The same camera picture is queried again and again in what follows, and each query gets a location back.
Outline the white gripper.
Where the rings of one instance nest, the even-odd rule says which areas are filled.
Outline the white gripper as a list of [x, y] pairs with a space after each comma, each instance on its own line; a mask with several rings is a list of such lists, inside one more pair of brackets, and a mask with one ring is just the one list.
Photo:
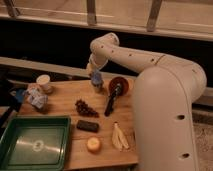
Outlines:
[[107, 64], [107, 62], [108, 60], [105, 57], [97, 57], [94, 54], [91, 54], [89, 57], [89, 63], [86, 66], [86, 72], [89, 75], [89, 77], [91, 77], [93, 71], [92, 67], [94, 69], [101, 70]]

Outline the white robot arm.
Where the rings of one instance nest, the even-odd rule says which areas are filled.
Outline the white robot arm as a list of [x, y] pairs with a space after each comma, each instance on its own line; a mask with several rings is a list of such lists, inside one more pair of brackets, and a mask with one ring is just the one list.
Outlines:
[[124, 48], [114, 33], [90, 43], [89, 63], [113, 61], [138, 74], [132, 108], [138, 171], [199, 171], [192, 103], [207, 78], [197, 63], [169, 54]]

